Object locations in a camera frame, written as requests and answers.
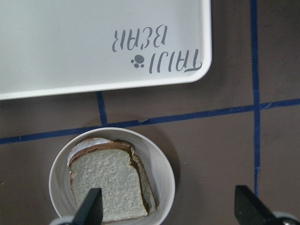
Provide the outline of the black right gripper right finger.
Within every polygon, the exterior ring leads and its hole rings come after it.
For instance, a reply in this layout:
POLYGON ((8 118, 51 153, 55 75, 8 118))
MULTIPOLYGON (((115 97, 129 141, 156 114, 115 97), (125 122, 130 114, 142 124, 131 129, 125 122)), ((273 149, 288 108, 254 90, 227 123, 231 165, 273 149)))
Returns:
POLYGON ((246 185, 235 187, 234 214, 240 225, 266 225, 275 215, 246 185))

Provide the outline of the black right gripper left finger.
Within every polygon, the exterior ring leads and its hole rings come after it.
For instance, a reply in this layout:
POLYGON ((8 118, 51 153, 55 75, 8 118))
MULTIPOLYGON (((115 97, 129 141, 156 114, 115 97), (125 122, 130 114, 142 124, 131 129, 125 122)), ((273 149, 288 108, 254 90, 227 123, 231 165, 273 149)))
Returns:
POLYGON ((73 218, 74 225, 100 225, 103 220, 101 188, 91 188, 73 218))

